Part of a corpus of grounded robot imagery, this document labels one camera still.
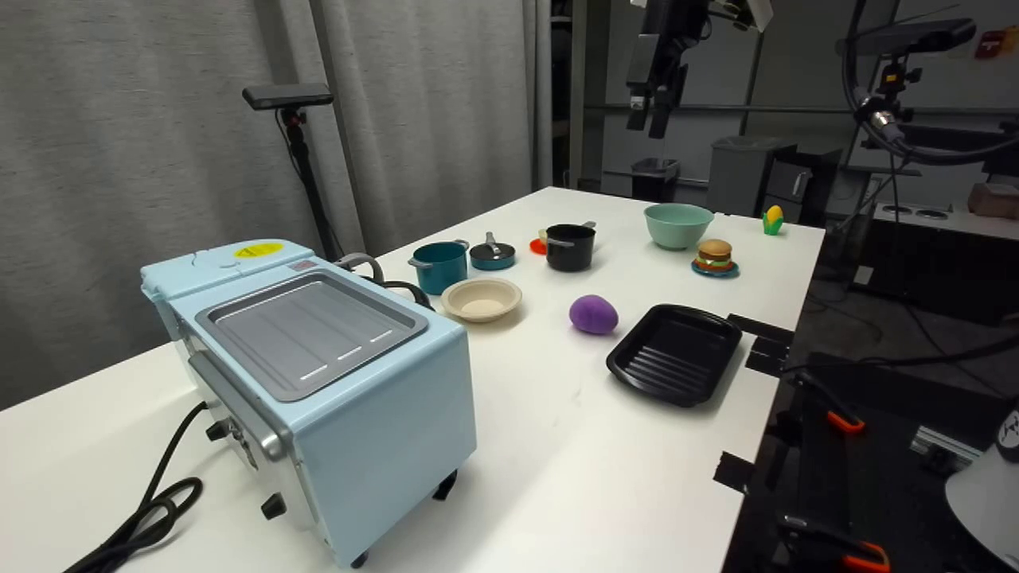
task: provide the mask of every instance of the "toaster oven leg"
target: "toaster oven leg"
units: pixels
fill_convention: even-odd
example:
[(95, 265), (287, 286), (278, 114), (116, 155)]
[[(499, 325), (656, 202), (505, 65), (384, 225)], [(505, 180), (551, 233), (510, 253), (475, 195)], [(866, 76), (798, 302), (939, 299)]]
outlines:
[(452, 488), (456, 488), (456, 472), (447, 473), (447, 481), (437, 488), (434, 500), (447, 500)]
[(366, 559), (371, 559), (371, 550), (362, 550), (362, 555), (350, 564), (350, 571), (359, 571)]

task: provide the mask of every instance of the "mug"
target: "mug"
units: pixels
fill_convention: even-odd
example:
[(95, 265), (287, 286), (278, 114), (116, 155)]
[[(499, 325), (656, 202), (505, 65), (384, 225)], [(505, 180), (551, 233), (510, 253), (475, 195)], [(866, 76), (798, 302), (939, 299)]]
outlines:
[(544, 228), (547, 241), (547, 266), (555, 271), (587, 271), (592, 266), (592, 253), (596, 253), (596, 225), (547, 225)]
[(420, 289), (439, 297), (469, 277), (469, 241), (431, 241), (413, 253), (412, 266), (417, 266)]

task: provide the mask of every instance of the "beige plate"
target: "beige plate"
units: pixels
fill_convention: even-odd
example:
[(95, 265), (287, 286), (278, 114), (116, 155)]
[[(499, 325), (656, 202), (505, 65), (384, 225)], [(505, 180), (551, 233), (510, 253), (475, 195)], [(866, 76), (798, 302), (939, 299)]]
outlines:
[(447, 314), (462, 320), (493, 320), (520, 306), (520, 286), (493, 277), (452, 282), (443, 293)]

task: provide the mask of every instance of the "green bowl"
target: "green bowl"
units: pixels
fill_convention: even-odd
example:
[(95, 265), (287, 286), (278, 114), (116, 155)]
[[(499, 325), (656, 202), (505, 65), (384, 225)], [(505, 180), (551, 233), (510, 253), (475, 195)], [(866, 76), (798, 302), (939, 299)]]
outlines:
[(700, 241), (712, 211), (699, 205), (656, 205), (644, 211), (649, 238), (667, 253), (685, 253)]

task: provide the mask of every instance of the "toaster oven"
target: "toaster oven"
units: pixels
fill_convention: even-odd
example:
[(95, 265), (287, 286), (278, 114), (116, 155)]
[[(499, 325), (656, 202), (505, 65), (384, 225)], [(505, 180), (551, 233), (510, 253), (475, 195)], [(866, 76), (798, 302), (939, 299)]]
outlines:
[(295, 241), (239, 241), (147, 265), (155, 306), (233, 439), (263, 516), (366, 550), (475, 451), (462, 325)]

